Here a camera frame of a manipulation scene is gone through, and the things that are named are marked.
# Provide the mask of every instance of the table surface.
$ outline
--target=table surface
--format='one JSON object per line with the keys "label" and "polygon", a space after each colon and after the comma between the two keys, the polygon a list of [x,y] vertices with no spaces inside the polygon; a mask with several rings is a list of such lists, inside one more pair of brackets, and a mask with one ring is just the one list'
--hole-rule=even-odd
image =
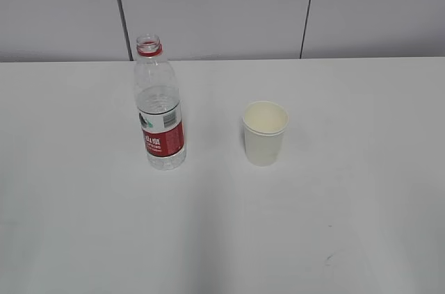
{"label": "table surface", "polygon": [[[133,63],[0,64],[1,293],[445,291],[445,58],[172,64],[171,172]],[[261,99],[290,117],[267,168],[241,135]]]}

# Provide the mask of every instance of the bottle neck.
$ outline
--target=bottle neck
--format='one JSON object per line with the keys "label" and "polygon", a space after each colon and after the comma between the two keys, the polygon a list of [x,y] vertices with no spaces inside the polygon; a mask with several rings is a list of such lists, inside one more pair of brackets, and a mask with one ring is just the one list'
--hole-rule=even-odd
{"label": "bottle neck", "polygon": [[154,65],[167,62],[167,58],[162,53],[157,56],[141,56],[138,54],[136,60],[138,63],[150,63]]}

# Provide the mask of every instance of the paper cup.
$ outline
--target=paper cup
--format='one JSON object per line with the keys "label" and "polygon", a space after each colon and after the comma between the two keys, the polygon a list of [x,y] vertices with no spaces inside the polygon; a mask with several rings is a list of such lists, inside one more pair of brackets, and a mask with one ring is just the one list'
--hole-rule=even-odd
{"label": "paper cup", "polygon": [[265,167],[277,160],[287,112],[271,101],[251,103],[243,116],[245,155],[255,165]]}

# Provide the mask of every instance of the plastic water bottle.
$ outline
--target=plastic water bottle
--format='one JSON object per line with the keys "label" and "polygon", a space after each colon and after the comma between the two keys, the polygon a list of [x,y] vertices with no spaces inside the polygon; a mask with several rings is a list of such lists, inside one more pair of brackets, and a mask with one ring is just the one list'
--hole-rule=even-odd
{"label": "plastic water bottle", "polygon": [[171,170],[186,158],[175,71],[162,56],[157,35],[138,37],[137,50],[134,94],[148,161],[156,169]]}

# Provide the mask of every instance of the bottle label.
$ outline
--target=bottle label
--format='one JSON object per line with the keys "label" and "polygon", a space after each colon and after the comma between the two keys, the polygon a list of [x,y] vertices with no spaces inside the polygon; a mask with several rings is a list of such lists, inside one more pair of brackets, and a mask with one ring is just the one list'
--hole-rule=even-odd
{"label": "bottle label", "polygon": [[139,120],[145,148],[151,155],[166,157],[176,154],[184,146],[181,106],[156,115],[139,110]]}

